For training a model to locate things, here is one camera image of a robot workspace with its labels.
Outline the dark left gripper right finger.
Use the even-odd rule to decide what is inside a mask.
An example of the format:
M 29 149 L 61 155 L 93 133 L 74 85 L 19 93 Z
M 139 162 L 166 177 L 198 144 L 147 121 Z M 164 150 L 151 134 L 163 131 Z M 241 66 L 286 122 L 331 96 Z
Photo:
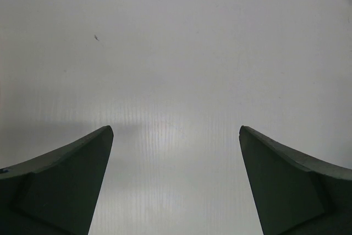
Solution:
M 264 234 L 351 234 L 351 170 L 248 126 L 239 142 Z

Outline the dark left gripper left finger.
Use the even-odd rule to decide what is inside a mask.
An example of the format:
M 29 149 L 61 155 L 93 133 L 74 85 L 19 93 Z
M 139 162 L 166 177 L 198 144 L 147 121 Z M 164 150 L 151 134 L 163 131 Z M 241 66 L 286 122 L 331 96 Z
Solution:
M 1 234 L 88 234 L 112 143 L 107 125 L 1 169 Z

